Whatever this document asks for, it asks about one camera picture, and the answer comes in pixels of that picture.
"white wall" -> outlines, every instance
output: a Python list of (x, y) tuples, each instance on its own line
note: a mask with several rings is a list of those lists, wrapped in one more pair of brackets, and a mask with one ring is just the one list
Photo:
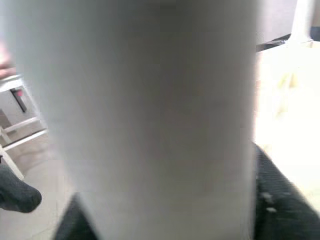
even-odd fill
[(257, 44), (291, 33), (297, 0), (259, 0)]

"tile floor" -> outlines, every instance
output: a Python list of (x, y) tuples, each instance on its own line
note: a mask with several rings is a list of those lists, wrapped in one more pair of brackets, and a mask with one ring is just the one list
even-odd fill
[[(29, 126), (11, 134), (14, 140), (34, 131)], [(0, 239), (49, 240), (73, 193), (63, 162), (46, 134), (8, 151), (25, 176), (24, 181), (42, 194), (42, 203), (31, 213), (0, 209)]]

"white chair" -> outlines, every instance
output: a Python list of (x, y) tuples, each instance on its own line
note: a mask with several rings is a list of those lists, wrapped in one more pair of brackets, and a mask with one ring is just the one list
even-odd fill
[[(10, 77), (7, 77), (5, 79), (0, 80), (0, 93), (5, 92), (5, 91), (9, 91), (10, 89), (20, 88), (20, 87), (23, 87), (24, 92), (30, 97), (27, 89), (24, 86), (23, 80), (20, 75), (14, 75), (14, 76), (10, 76)], [(28, 124), (31, 124), (31, 123), (34, 123), (37, 121), (40, 121), (40, 119), (39, 119), (39, 117), (36, 116), (36, 117), (31, 117), (25, 121), (19, 122), (17, 124), (14, 124), (12, 126), (9, 126), (7, 128), (2, 128), (0, 126), (0, 137), (2, 137), (3, 140), (5, 141), (5, 145), (2, 146), (0, 144), (0, 156), (2, 156), (2, 159), (5, 161), (5, 163), (11, 168), (11, 170), (14, 172), (14, 174), (21, 180), (24, 179), (24, 176), (23, 176), (22, 172), (19, 170), (19, 168), (17, 167), (17, 165), (15, 164), (15, 162), (8, 155), (7, 151), (45, 134), (47, 132), (47, 129), (44, 128), (42, 130), (33, 132), (32, 134), (27, 135), (23, 138), (20, 138), (16, 141), (12, 141), (9, 138), (8, 133), (15, 131), (17, 129), (20, 129), (22, 127), (25, 127)]]

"black fabric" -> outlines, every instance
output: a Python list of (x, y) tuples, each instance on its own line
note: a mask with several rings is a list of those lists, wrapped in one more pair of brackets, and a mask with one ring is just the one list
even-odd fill
[(297, 189), (256, 146), (256, 240), (320, 240), (320, 219)]
[[(320, 219), (304, 198), (256, 148), (255, 240), (320, 240)], [(63, 217), (55, 240), (98, 239), (75, 195)]]
[(55, 240), (97, 240), (84, 212), (78, 194), (72, 200), (55, 234)]
[(0, 164), (0, 208), (32, 212), (41, 203), (41, 193), (17, 178), (8, 166)]

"white cylinder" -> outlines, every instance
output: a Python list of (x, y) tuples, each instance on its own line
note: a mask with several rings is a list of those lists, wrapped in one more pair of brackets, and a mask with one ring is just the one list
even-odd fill
[(248, 239), (253, 2), (5, 1), (7, 43), (101, 239)]
[(310, 40), (310, 29), (314, 16), (315, 0), (298, 0), (295, 7), (290, 44), (306, 43)]

